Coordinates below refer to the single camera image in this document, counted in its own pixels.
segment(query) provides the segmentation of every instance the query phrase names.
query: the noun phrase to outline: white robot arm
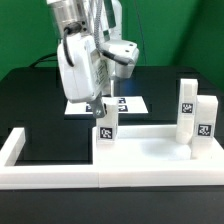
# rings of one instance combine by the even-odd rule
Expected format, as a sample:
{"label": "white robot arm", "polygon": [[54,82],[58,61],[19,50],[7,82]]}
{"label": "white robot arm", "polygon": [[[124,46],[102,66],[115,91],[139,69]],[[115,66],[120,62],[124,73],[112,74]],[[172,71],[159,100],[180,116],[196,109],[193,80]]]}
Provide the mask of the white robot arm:
{"label": "white robot arm", "polygon": [[110,78],[129,78],[139,55],[135,43],[121,40],[121,5],[118,0],[47,4],[61,39],[57,54],[65,95],[71,103],[90,103],[93,116],[102,118],[106,109],[101,96]]}

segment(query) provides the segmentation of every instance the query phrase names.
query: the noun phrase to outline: black tabletop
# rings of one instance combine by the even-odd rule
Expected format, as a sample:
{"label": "black tabletop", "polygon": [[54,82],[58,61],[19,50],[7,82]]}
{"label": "black tabletop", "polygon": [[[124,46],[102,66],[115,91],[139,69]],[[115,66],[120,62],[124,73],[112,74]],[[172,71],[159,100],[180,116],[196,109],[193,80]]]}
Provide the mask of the black tabletop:
{"label": "black tabletop", "polygon": [[[223,93],[187,67],[137,67],[116,96],[143,96],[149,114],[120,125],[175,124],[181,78],[219,101],[215,137],[224,145]],[[0,82],[0,146],[14,127],[27,142],[16,163],[90,164],[91,117],[68,117],[57,68],[18,68]],[[223,186],[0,191],[0,223],[223,223]]]}

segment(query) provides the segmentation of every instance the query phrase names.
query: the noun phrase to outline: green wall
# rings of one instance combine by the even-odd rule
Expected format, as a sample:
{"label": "green wall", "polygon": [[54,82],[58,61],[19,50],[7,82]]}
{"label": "green wall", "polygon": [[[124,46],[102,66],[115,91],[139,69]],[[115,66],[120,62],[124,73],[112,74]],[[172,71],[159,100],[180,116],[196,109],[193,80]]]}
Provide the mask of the green wall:
{"label": "green wall", "polygon": [[[196,68],[224,90],[223,0],[120,0],[123,36],[138,43],[138,65]],[[0,79],[56,52],[45,0],[0,1]]]}
{"label": "green wall", "polygon": [[0,78],[56,51],[45,0],[0,0]]}

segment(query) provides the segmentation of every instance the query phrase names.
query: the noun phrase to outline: white cube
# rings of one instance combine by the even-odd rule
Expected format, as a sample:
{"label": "white cube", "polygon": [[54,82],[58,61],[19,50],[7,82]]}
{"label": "white cube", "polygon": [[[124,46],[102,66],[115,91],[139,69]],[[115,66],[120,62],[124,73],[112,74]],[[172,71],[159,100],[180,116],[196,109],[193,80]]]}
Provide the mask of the white cube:
{"label": "white cube", "polygon": [[113,142],[117,137],[118,127],[118,99],[115,97],[104,97],[107,114],[104,118],[96,120],[97,140]]}
{"label": "white cube", "polygon": [[194,132],[194,116],[198,81],[196,79],[181,79],[179,107],[177,118],[176,141],[189,144]]}
{"label": "white cube", "polygon": [[192,159],[210,159],[214,140],[218,100],[215,96],[197,96]]}

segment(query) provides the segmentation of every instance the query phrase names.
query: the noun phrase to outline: white tray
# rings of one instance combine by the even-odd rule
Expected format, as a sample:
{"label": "white tray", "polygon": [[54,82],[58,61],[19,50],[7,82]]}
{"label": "white tray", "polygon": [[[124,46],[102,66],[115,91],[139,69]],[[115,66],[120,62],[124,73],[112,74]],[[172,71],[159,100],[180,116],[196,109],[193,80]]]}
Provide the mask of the white tray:
{"label": "white tray", "polygon": [[209,160],[190,160],[175,125],[121,126],[115,143],[97,142],[92,165],[14,166],[26,141],[14,128],[0,151],[0,189],[224,185],[224,153],[214,139]]}
{"label": "white tray", "polygon": [[100,187],[224,184],[224,152],[213,138],[212,159],[191,160],[190,145],[175,141],[176,125],[120,126],[117,140],[97,141]]}

